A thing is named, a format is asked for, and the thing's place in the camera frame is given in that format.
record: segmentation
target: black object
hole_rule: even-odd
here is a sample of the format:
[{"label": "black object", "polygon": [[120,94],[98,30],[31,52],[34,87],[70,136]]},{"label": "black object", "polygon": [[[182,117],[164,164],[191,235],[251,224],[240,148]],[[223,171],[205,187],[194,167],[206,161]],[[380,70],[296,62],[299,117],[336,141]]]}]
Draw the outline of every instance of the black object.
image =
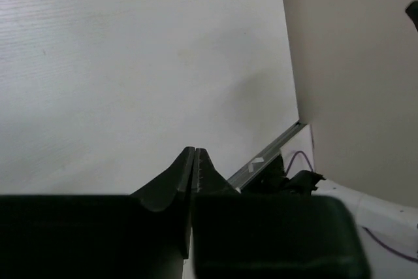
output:
[{"label": "black object", "polygon": [[410,5],[406,7],[405,12],[418,30],[418,1],[412,1]]},{"label": "black object", "polygon": [[242,188],[242,193],[274,194],[280,192],[289,181],[285,175],[281,155],[273,159],[251,182]]},{"label": "black object", "polygon": [[304,196],[319,179],[305,173],[284,195],[242,195],[206,150],[188,147],[132,195],[2,196],[0,277],[180,279],[192,208],[198,279],[369,278],[343,204]]}]

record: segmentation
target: purple wire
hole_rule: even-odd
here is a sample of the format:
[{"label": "purple wire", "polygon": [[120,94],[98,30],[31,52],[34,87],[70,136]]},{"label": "purple wire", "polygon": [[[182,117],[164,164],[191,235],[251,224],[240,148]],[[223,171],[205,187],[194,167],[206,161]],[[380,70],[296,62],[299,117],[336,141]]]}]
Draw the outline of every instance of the purple wire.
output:
[{"label": "purple wire", "polygon": [[[287,176],[289,174],[290,168],[293,165],[293,162],[295,161],[295,158],[299,155],[302,154],[303,157],[305,157],[306,162],[309,165],[309,168],[312,172],[314,172],[314,168],[312,167],[311,162],[309,161],[308,156],[305,154],[305,152],[303,152],[302,150],[298,150],[297,152],[295,152],[292,156],[292,158],[290,159],[289,165],[287,166],[287,169],[285,171],[285,176]],[[382,248],[384,248],[385,250],[387,250],[388,252],[392,253],[393,255],[398,256],[399,258],[405,259],[406,261],[410,261],[412,263],[418,263],[418,259],[408,256],[406,254],[403,254],[397,250],[395,250],[394,248],[391,248],[390,246],[388,246],[387,244],[383,243],[380,239],[377,238],[377,236],[375,236],[373,234],[373,232],[371,232],[369,229],[363,227],[363,229],[366,231],[366,233],[370,236],[370,238],[372,238],[372,240],[374,242],[376,242],[377,244],[379,244]]]},{"label": "purple wire", "polygon": [[378,243],[382,248],[384,248],[385,250],[387,250],[388,252],[391,252],[393,255],[396,255],[402,259],[405,259],[407,261],[411,261],[412,263],[418,263],[418,259],[408,256],[406,254],[403,254],[397,250],[395,250],[394,248],[391,248],[389,245],[383,243],[380,239],[377,238],[377,236],[375,236],[373,234],[373,232],[371,232],[369,229],[363,227],[363,229],[367,232],[367,234],[370,236],[370,238],[372,238],[372,240],[374,240],[374,242]]},{"label": "purple wire", "polygon": [[289,165],[287,166],[287,169],[285,171],[285,176],[287,176],[289,174],[290,168],[293,165],[293,162],[295,161],[295,158],[299,155],[302,154],[303,157],[305,157],[306,162],[308,163],[309,169],[313,172],[314,168],[312,167],[311,162],[309,161],[308,156],[305,154],[305,152],[303,152],[302,150],[298,150],[296,153],[293,154],[292,158],[290,159]]}]

